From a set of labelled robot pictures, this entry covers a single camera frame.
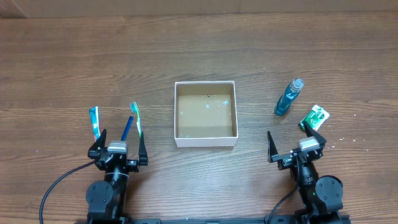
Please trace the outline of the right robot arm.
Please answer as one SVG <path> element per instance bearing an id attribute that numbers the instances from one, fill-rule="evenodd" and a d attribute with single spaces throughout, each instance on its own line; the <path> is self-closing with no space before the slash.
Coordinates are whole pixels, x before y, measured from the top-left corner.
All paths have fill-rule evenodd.
<path id="1" fill-rule="evenodd" d="M 284 196 L 265 217 L 265 223 L 350 223 L 348 216 L 340 215 L 343 208 L 343 183 L 332 175 L 320 177 L 314 161 L 323 156 L 326 139 L 306 121 L 303 122 L 307 137 L 298 142 L 298 147 L 288 154 L 277 152 L 271 132 L 267 132 L 268 162 L 277 163 L 279 170 L 288 169 L 295 187 Z M 293 215 L 276 215 L 276 210 L 294 192 L 298 192 L 304 208 Z"/>

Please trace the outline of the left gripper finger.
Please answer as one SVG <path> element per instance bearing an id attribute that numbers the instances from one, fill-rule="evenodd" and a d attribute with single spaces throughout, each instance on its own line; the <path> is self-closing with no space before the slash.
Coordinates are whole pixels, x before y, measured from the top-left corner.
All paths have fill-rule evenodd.
<path id="1" fill-rule="evenodd" d="M 100 134 L 99 138 L 91 145 L 88 150 L 88 157 L 90 159 L 99 159 L 101 153 L 105 149 L 107 130 L 104 129 Z"/>
<path id="2" fill-rule="evenodd" d="M 146 151 L 146 146 L 144 142 L 144 133 L 141 132 L 140 135 L 140 141 L 139 141 L 139 165 L 140 166 L 147 166 L 149 163 L 148 156 L 147 156 L 147 151 Z"/>

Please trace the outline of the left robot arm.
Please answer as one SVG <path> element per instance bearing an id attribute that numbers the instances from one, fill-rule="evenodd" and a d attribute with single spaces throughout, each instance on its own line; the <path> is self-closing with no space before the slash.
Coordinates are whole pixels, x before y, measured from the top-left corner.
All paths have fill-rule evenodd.
<path id="1" fill-rule="evenodd" d="M 133 223 L 131 216 L 124 211 L 127 183 L 131 172 L 139 172 L 140 166 L 149 163 L 144 143 L 140 135 L 138 159 L 128 158 L 126 141 L 106 143 L 106 130 L 88 150 L 88 157 L 95 166 L 104 171 L 104 179 L 92 183 L 86 190 L 88 203 L 88 223 Z"/>

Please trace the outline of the blue mouthwash bottle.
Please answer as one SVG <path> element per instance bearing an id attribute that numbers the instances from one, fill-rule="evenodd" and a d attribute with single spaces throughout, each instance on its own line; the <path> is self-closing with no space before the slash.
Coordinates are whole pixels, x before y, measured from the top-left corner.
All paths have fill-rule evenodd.
<path id="1" fill-rule="evenodd" d="M 278 116 L 284 115 L 292 102 L 298 97 L 301 89 L 304 86 L 304 81 L 301 78 L 295 78 L 292 80 L 284 91 L 284 94 L 279 98 L 274 113 Z"/>

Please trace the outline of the green white packet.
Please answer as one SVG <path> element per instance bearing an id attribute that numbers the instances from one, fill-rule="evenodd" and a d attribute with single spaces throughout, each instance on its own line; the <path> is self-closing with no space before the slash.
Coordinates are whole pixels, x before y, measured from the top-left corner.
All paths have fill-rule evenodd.
<path id="1" fill-rule="evenodd" d="M 330 117 L 329 112 L 318 105 L 314 105 L 310 112 L 299 122 L 299 126 L 304 130 L 303 122 L 306 121 L 312 129 L 318 131 L 322 124 Z"/>

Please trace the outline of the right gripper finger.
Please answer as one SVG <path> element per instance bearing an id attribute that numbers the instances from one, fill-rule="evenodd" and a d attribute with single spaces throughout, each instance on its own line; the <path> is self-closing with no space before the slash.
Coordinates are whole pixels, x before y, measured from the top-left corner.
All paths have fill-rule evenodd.
<path id="1" fill-rule="evenodd" d="M 308 138 L 314 137 L 318 141 L 319 145 L 325 145 L 326 139 L 318 134 L 306 121 L 303 122 L 303 126 Z"/>
<path id="2" fill-rule="evenodd" d="M 271 132 L 267 132 L 267 140 L 268 140 L 268 150 L 267 150 L 267 155 L 268 159 L 267 161 L 269 163 L 275 162 L 276 158 L 279 156 L 279 153 L 277 152 L 277 148 L 275 146 L 274 140 L 272 138 Z"/>

